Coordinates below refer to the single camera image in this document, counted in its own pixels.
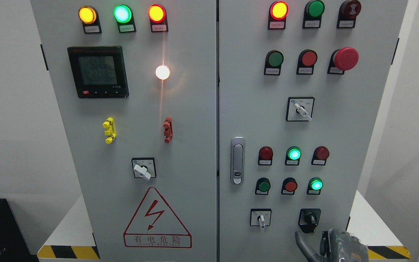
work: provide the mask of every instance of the electrical hazard warning sign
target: electrical hazard warning sign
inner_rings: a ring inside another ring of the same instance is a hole
[[[166,199],[150,187],[124,231],[126,247],[192,247],[192,235]]]

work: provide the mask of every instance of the yellow indicator light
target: yellow indicator light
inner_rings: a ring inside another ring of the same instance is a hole
[[[160,23],[166,17],[166,10],[162,5],[154,4],[148,9],[148,17],[153,22]]]
[[[93,7],[87,5],[80,7],[79,18],[84,24],[93,24],[96,21],[96,11]]]
[[[289,13],[289,6],[283,1],[274,2],[271,5],[270,13],[272,18],[276,20],[283,20],[287,16],[287,13]]]

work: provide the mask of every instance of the electrical control cabinet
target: electrical control cabinet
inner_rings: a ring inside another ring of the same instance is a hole
[[[32,0],[101,259],[303,261],[295,231],[344,229],[406,3]]]
[[[407,4],[357,2],[219,0],[220,261],[305,261],[295,231],[346,227]]]
[[[214,262],[216,1],[32,7],[101,260]]]

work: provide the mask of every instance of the green indicator light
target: green indicator light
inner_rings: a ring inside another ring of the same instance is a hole
[[[120,23],[127,23],[132,19],[132,11],[127,5],[118,5],[114,8],[114,17]]]
[[[313,1],[308,6],[308,15],[311,17],[319,17],[324,13],[324,3],[322,1]]]
[[[312,179],[310,181],[310,187],[313,190],[322,189],[323,188],[323,181],[321,181],[321,179],[319,179],[319,178]]]
[[[287,151],[287,156],[292,160],[298,160],[302,156],[302,153],[298,147],[293,146]]]
[[[283,61],[284,57],[280,52],[273,52],[268,58],[268,63],[271,66],[279,66],[282,64]]]
[[[261,182],[258,185],[258,190],[261,192],[266,192],[271,188],[271,184],[269,184],[268,182]]]

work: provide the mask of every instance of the lightning bolt symbol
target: lightning bolt symbol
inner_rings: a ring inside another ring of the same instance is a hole
[[[153,204],[151,204],[150,208],[148,209],[147,213],[145,214],[145,217],[147,216],[151,216],[151,215],[156,215],[159,214],[155,221],[153,221],[153,223],[151,225],[148,225],[148,230],[153,228],[153,225],[155,224],[155,222],[159,219],[159,217],[164,213],[164,210],[158,211],[158,212],[154,212],[154,213],[150,213],[151,210],[156,206],[156,204],[158,204],[158,200],[153,201]]]

